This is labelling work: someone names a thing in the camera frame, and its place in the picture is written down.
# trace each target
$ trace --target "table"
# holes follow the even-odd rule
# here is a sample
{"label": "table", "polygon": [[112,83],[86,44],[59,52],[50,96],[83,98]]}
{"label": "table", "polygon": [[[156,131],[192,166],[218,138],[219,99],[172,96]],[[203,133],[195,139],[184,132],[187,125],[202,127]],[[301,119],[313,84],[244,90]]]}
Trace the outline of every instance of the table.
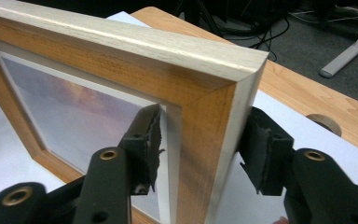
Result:
{"label": "table", "polygon": [[[228,42],[155,7],[131,15],[156,29]],[[272,61],[266,64],[259,89],[304,116],[322,114],[335,120],[342,138],[358,147],[358,101]]]}

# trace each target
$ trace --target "wooden table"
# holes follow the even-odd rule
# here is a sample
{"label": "wooden table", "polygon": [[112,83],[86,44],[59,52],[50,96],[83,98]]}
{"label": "wooden table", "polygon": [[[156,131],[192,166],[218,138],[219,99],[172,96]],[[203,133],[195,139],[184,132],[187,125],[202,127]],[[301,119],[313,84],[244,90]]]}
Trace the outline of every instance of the wooden table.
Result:
{"label": "wooden table", "polygon": [[[228,42],[155,7],[131,15],[156,29]],[[267,62],[259,89],[304,116],[322,114],[335,120],[342,138],[358,147],[358,101],[272,61]]]}

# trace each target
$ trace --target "framed picture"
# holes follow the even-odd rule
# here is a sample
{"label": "framed picture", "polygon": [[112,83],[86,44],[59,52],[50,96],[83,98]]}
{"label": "framed picture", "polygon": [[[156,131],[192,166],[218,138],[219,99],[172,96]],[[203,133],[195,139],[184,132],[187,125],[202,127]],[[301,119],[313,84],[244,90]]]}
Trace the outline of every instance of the framed picture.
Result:
{"label": "framed picture", "polygon": [[163,108],[157,192],[134,223],[210,223],[266,52],[0,0],[0,106],[34,160],[70,182],[136,112]]}

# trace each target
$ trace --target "glass pane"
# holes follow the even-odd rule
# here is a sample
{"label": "glass pane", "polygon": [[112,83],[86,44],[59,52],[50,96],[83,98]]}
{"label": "glass pane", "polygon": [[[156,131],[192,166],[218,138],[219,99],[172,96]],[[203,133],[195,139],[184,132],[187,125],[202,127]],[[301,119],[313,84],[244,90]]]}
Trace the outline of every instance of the glass pane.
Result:
{"label": "glass pane", "polygon": [[[83,174],[95,151],[117,146],[137,112],[154,104],[1,51],[0,62],[46,148]],[[161,148],[167,148],[163,114]],[[158,178],[168,182],[167,170],[167,162],[162,161]],[[158,191],[168,192],[168,183],[159,184],[163,182],[158,181],[156,192],[131,198],[133,206],[157,221],[162,211],[158,202],[169,204],[158,196]]]}

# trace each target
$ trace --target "brown wooden frame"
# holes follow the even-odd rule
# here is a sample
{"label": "brown wooden frame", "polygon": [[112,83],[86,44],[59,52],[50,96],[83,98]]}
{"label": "brown wooden frame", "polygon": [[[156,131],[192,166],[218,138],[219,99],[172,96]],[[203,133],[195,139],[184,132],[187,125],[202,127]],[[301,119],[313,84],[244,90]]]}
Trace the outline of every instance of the brown wooden frame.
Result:
{"label": "brown wooden frame", "polygon": [[[213,221],[267,53],[4,0],[0,40],[180,107],[176,223]],[[46,151],[1,70],[0,106],[36,161],[80,176]]]}

